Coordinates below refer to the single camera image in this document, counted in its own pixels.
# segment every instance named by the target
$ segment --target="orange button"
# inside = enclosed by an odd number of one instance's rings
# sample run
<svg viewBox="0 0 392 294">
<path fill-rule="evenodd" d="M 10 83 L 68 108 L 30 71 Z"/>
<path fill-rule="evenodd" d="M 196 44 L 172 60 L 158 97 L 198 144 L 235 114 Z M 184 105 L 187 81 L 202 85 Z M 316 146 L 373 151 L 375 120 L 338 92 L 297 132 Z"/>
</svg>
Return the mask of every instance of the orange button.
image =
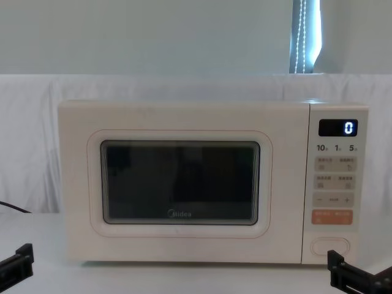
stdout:
<svg viewBox="0 0 392 294">
<path fill-rule="evenodd" d="M 352 223 L 352 210 L 315 209 L 312 212 L 314 225 L 351 225 Z"/>
</svg>

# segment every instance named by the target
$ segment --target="white backdrop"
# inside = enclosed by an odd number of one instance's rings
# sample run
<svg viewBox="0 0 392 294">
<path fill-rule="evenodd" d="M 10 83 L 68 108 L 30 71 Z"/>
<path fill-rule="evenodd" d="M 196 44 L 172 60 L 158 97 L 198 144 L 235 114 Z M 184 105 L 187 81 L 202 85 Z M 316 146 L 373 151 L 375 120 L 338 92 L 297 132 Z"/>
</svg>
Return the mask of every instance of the white backdrop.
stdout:
<svg viewBox="0 0 392 294">
<path fill-rule="evenodd" d="M 392 74 L 392 1 L 321 0 L 323 48 L 314 72 Z"/>
<path fill-rule="evenodd" d="M 247 80 L 0 76 L 0 200 L 62 210 L 57 105 L 66 99 L 306 100 L 370 105 L 362 210 L 392 213 L 392 76 L 278 75 Z M 0 207 L 0 212 L 11 209 Z"/>
<path fill-rule="evenodd" d="M 0 5 L 0 74 L 288 73 L 288 0 L 1 0 Z"/>
</svg>

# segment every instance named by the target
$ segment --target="microwave window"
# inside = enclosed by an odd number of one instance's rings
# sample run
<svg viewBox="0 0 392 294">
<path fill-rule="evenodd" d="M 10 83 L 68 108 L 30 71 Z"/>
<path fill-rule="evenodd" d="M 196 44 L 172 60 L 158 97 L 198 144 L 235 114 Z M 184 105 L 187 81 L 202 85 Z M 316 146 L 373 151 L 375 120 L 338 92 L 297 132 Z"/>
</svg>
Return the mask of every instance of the microwave window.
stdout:
<svg viewBox="0 0 392 294">
<path fill-rule="evenodd" d="M 257 222 L 257 142 L 107 140 L 100 149 L 109 224 Z"/>
</svg>

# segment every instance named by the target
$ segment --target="black power cord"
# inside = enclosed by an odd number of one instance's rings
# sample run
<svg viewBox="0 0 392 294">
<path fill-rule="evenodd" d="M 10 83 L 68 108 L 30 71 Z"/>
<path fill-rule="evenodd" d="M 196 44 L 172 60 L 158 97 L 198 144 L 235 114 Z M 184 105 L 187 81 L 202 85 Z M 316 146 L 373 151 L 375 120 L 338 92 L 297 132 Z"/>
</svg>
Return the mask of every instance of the black power cord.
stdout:
<svg viewBox="0 0 392 294">
<path fill-rule="evenodd" d="M 25 210 L 25 209 L 23 209 L 23 208 L 17 207 L 17 206 L 15 206 L 15 205 L 12 205 L 12 204 L 7 203 L 7 202 L 0 201 L 0 205 L 3 205 L 3 206 L 6 206 L 6 207 L 15 209 L 15 210 L 17 210 L 17 211 L 20 211 L 21 213 L 31 213 L 31 212 L 28 211 L 28 210 Z"/>
</svg>

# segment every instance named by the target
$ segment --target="digital display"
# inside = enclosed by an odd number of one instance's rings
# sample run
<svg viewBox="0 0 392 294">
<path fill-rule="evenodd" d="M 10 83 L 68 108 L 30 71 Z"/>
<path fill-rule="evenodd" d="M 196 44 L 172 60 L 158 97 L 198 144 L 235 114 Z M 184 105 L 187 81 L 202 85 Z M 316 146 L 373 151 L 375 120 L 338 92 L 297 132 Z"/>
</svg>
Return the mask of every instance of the digital display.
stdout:
<svg viewBox="0 0 392 294">
<path fill-rule="evenodd" d="M 318 124 L 321 137 L 355 137 L 357 132 L 356 119 L 321 119 Z"/>
</svg>

